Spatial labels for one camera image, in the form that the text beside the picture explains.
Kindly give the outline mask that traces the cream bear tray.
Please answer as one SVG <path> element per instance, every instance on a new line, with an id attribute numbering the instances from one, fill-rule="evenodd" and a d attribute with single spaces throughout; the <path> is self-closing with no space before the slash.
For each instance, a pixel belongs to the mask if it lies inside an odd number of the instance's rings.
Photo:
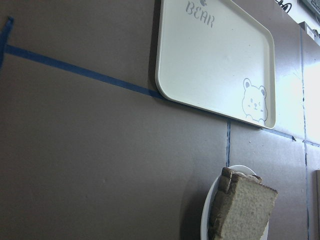
<path id="1" fill-rule="evenodd" d="M 155 83 L 168 100 L 275 126 L 273 36 L 231 0 L 161 2 Z"/>

